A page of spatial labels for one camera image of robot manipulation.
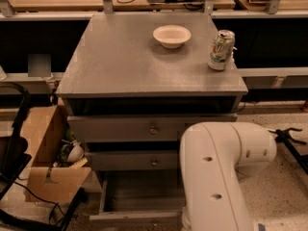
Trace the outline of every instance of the silver can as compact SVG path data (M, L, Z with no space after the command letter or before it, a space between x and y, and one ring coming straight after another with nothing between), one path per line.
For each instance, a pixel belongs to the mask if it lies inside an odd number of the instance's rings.
M230 61L235 43L235 35L228 30L218 31L214 39L208 66L217 71L223 71Z

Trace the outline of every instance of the floor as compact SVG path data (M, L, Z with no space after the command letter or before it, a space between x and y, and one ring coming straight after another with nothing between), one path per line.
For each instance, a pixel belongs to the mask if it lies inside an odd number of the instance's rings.
M301 128L302 132L294 133L298 140L308 141L308 113L302 112L300 102L241 104L238 121L260 124L270 129ZM308 154L308 147L297 148L302 154ZM26 169L20 175L19 183L25 184ZM266 170L259 175L241 182L244 199L255 230L257 224L265 225L267 231L306 231L308 230L308 176L298 166L293 156L282 144L278 144L277 156ZM153 223L147 226L129 226L119 228L100 228L99 224L89 221L84 215L88 203L82 203L76 211L68 231L102 230L102 231L175 231L181 230L177 224L163 225ZM35 219L48 223L52 206L46 203L24 202L24 190L13 185L0 208L14 216ZM0 230L14 230L0 225Z

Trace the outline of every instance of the drawer knob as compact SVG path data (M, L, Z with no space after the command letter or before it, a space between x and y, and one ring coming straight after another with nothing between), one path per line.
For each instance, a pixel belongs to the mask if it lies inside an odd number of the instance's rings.
M159 162L157 159L153 158L153 159L152 159L152 162L151 162L151 165L152 165L153 167L157 167L159 163L160 163L160 162Z
M151 128L150 128L150 134L151 135L157 135L158 132L159 132L159 129L158 129L157 126L151 126Z

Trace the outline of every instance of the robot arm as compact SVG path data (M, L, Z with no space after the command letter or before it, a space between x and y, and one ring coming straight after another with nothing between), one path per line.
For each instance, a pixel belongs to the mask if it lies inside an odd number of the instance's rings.
M276 155L263 127L244 122L195 124L183 135L180 163L192 231L253 231L237 175L254 176Z

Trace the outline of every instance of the cabinet top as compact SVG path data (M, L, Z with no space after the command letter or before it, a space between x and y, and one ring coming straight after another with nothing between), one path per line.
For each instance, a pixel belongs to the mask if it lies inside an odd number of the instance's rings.
M189 29L192 38L165 49L153 38L163 25ZM208 67L217 29L204 13L113 13L94 15L66 69L57 94L63 98L198 96L246 93L230 63Z

